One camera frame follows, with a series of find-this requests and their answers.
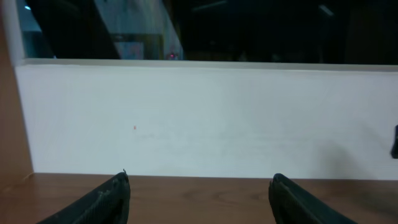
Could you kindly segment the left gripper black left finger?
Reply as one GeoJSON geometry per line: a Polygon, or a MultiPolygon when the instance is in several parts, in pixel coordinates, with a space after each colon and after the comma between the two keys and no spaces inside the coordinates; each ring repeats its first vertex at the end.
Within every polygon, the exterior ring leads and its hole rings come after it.
{"type": "Polygon", "coordinates": [[[39,224],[126,224],[130,197],[128,175],[123,171],[39,224]]]}

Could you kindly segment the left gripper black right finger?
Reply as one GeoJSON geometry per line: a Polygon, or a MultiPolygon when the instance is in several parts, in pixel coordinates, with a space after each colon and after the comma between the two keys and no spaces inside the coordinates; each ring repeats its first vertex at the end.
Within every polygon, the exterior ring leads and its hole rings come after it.
{"type": "Polygon", "coordinates": [[[269,184],[269,203],[277,224],[355,224],[283,174],[269,184]]]}

